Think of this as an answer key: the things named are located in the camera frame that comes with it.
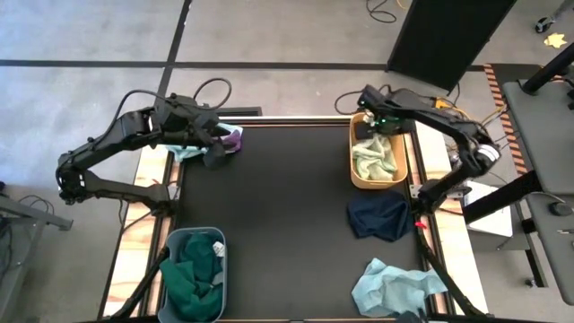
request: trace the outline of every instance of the black table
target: black table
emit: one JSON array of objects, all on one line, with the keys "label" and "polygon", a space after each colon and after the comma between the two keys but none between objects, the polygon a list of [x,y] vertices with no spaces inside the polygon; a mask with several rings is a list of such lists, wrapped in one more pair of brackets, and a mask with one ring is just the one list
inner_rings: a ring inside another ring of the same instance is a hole
[{"label": "black table", "polygon": [[[358,240],[346,205],[348,121],[246,127],[243,147],[217,171],[186,161],[176,228],[214,226],[228,242],[224,319],[360,318],[351,290],[366,265],[423,270],[414,233]],[[392,189],[406,196],[407,181]]]},{"label": "black table", "polygon": [[551,214],[548,205],[556,197],[531,194],[554,194],[574,205],[574,112],[567,106],[569,89],[566,83],[547,83],[531,96],[518,83],[503,85],[531,171],[465,207],[464,213],[470,223],[526,197],[532,218],[522,222],[524,231],[538,232],[562,299],[574,305],[574,235],[557,232],[574,228],[574,216]]}]

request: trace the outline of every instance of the white cloth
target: white cloth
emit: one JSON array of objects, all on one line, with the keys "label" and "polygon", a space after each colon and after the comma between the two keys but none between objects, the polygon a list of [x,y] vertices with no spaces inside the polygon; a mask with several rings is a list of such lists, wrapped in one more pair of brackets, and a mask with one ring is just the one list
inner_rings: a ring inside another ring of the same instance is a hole
[{"label": "white cloth", "polygon": [[359,177],[367,180],[393,180],[395,156],[387,137],[375,134],[371,139],[357,142],[352,157]]}]

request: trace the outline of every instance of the wooden table frame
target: wooden table frame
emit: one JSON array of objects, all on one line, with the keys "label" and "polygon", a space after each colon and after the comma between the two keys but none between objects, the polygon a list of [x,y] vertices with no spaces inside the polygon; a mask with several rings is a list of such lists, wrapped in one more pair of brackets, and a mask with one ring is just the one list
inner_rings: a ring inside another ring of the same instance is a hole
[{"label": "wooden table frame", "polygon": [[[239,117],[222,118],[222,121],[226,119],[245,120],[246,122],[280,119],[285,120],[285,123],[289,123],[289,120],[295,119],[305,119],[311,122],[312,120],[340,121],[341,119],[350,119],[350,117]],[[440,179],[451,171],[443,134],[420,123],[416,123],[416,128],[416,137],[411,137],[411,135],[404,137],[413,183],[421,184],[427,179]],[[420,147],[419,158],[417,158],[415,153],[415,146]],[[417,171],[419,164],[421,164],[420,169],[424,170],[423,174],[419,174]],[[168,157],[168,151],[164,147],[159,146],[155,150],[149,147],[143,148],[134,184],[146,187],[155,182],[177,182],[179,166],[176,163],[171,165],[172,159]],[[455,213],[462,212],[460,203],[454,200],[447,200],[441,208]],[[148,211],[142,204],[131,204],[127,210],[126,225]],[[433,241],[440,241],[441,256],[450,276],[471,303],[478,310],[487,313],[486,300],[463,216],[437,211],[434,218],[423,217],[422,221],[427,224],[432,222],[436,227],[436,235],[438,237],[433,237],[431,231],[427,230],[425,231],[426,240],[432,249],[435,249]],[[100,307],[100,317],[115,313],[123,305],[144,276],[149,264],[150,251],[159,251],[157,248],[151,248],[152,236],[159,234],[159,245],[162,246],[165,243],[169,230],[170,218],[156,219],[149,216],[119,237],[117,253],[110,269],[109,283],[104,291]],[[144,299],[148,303],[147,312],[142,313],[140,311],[140,314],[155,314],[160,286],[161,273],[155,277],[149,298]],[[434,298],[437,312],[447,313],[448,300],[444,297],[444,294],[437,294]],[[455,313],[463,315],[456,304]]]}]

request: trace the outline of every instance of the light blue cloth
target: light blue cloth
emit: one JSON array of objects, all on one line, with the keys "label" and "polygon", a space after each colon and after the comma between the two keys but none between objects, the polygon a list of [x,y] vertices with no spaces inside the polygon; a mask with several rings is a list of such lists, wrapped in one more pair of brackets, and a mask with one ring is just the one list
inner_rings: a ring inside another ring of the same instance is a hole
[{"label": "light blue cloth", "polygon": [[[242,127],[228,125],[228,124],[224,124],[224,123],[219,123],[219,124],[217,124],[217,126],[223,128],[225,130],[228,130],[230,132],[229,135],[225,135],[222,137],[222,141],[224,143],[225,143],[225,139],[227,137],[231,137],[235,132],[239,132],[239,138],[241,138],[241,136],[243,135],[243,128]],[[199,154],[207,153],[207,148],[201,148],[200,149],[196,146],[188,146],[186,148],[183,148],[180,145],[166,144],[165,147],[168,149],[168,151],[173,153],[173,157],[176,160],[176,162],[182,162],[186,158],[191,158],[191,157],[195,157]],[[241,147],[241,144],[240,144],[240,140],[239,140],[239,144],[236,145],[236,147],[233,147],[232,149],[226,151],[226,153],[235,153],[237,150],[240,149],[240,147]]]},{"label": "light blue cloth", "polygon": [[427,296],[446,290],[434,270],[405,271],[373,258],[351,295],[361,315],[382,318],[395,312],[418,313]]}]

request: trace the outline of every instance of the light green cloth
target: light green cloth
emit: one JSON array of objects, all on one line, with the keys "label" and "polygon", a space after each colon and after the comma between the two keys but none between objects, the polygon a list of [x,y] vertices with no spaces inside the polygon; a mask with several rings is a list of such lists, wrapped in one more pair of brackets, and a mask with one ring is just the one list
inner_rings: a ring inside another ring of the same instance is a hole
[{"label": "light green cloth", "polygon": [[357,142],[352,147],[352,157],[362,179],[393,180],[396,162],[387,137],[375,134],[371,139]]},{"label": "light green cloth", "polygon": [[160,264],[168,296],[182,320],[213,321],[222,311],[223,284],[212,285],[222,271],[221,260],[213,251],[214,242],[208,235],[196,233],[181,250],[177,264],[170,259]]}]

